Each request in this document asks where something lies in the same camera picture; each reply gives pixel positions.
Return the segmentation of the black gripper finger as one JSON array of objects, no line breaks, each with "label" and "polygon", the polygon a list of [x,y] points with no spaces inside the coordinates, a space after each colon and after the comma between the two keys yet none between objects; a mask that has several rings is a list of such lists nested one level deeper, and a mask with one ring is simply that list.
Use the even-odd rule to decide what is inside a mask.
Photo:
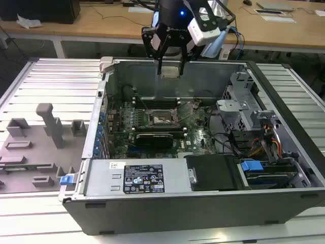
[{"label": "black gripper finger", "polygon": [[[151,45],[151,41],[154,35],[158,37],[160,41],[157,50]],[[168,34],[168,28],[166,25],[157,25],[156,27],[142,27],[142,40],[145,46],[147,56],[158,61],[157,75],[161,74],[163,56],[170,46],[170,35]]]},{"label": "black gripper finger", "polygon": [[178,47],[181,50],[179,75],[182,76],[186,62],[197,60],[203,51],[202,46],[197,46],[190,34],[183,34],[179,37]]}]

